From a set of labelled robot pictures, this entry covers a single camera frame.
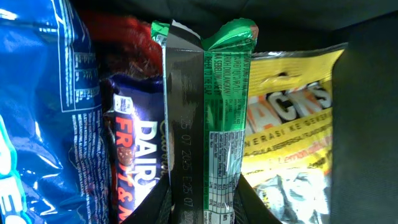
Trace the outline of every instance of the purple chocolate wrapper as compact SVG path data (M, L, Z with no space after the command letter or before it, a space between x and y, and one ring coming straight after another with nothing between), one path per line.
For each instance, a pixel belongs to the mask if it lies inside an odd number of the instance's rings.
M120 223L168 172L163 86L156 79L137 81L123 74L102 83L105 105L112 106L104 117L112 131L113 202Z

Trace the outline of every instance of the green and black wrapper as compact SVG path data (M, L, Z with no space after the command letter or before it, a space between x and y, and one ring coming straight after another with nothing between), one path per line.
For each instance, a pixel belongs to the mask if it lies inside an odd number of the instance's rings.
M201 40L173 22L165 48L165 104L172 223L234 223L251 53L249 19Z

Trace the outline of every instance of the plastic wrapper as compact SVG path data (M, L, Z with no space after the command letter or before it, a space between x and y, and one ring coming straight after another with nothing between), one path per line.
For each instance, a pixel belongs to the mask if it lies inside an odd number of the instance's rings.
M166 83L166 40L167 40L167 35L169 34L169 28L170 24L165 24L161 23L158 21L154 21L151 26L150 30L150 36L152 37L152 40L156 43L158 43L162 47L162 79L163 83ZM167 150L167 146L169 145L169 124L167 123L167 92L166 85L163 85L163 90L164 90L164 135L162 136L162 150L167 152L166 154L163 155L163 160L162 160L162 167L165 169L169 170L169 151Z
M109 223L96 57L68 1L0 2L4 224Z
M113 156L113 207L123 222L167 175L162 49L133 17L81 12L96 45Z
M233 223L243 155L253 21L209 39L173 22L165 51L172 223Z
M344 46L253 55L242 173L282 223L328 223L331 70Z

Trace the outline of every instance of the yellow packaging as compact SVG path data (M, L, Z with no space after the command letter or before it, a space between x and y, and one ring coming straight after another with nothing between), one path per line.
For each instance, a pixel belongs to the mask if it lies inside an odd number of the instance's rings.
M343 47L254 54L241 171L284 223L327 222L331 70Z

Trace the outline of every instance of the blue plastic packaging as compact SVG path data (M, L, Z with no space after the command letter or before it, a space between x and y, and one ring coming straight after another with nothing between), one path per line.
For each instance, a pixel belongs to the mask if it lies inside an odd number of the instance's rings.
M95 60L68 1L0 1L4 224L109 222Z

